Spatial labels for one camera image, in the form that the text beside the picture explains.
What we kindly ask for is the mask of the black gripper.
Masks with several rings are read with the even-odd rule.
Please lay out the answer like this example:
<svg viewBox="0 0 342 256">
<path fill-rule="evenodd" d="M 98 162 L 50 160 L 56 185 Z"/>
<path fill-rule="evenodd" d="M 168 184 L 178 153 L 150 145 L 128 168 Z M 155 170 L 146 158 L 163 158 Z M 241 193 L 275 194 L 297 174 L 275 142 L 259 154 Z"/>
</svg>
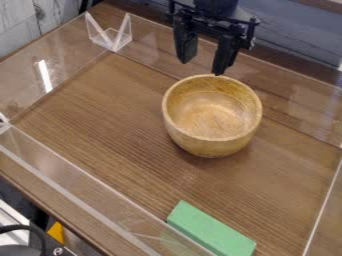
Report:
<svg viewBox="0 0 342 256">
<path fill-rule="evenodd" d="M 239 0 L 168 0 L 175 50 L 186 64 L 198 53 L 198 33 L 219 38 L 211 72 L 219 76 L 234 64 L 241 49 L 251 49 L 259 18 L 241 6 Z"/>
</svg>

